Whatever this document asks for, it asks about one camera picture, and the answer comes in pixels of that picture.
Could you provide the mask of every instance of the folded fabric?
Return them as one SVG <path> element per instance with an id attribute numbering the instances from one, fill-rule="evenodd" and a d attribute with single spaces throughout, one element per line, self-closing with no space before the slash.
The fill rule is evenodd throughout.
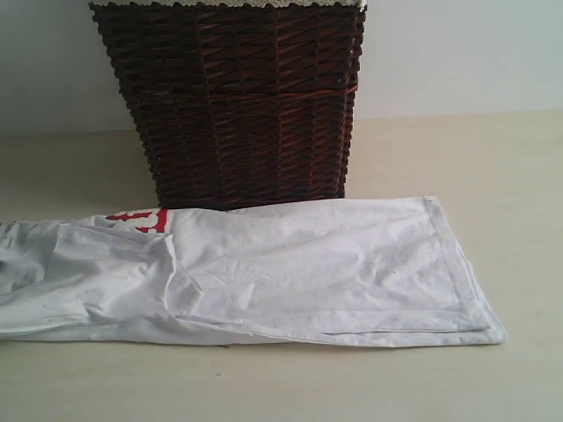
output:
<path id="1" fill-rule="evenodd" d="M 500 343 L 436 198 L 145 210 L 0 228 L 0 338 Z"/>

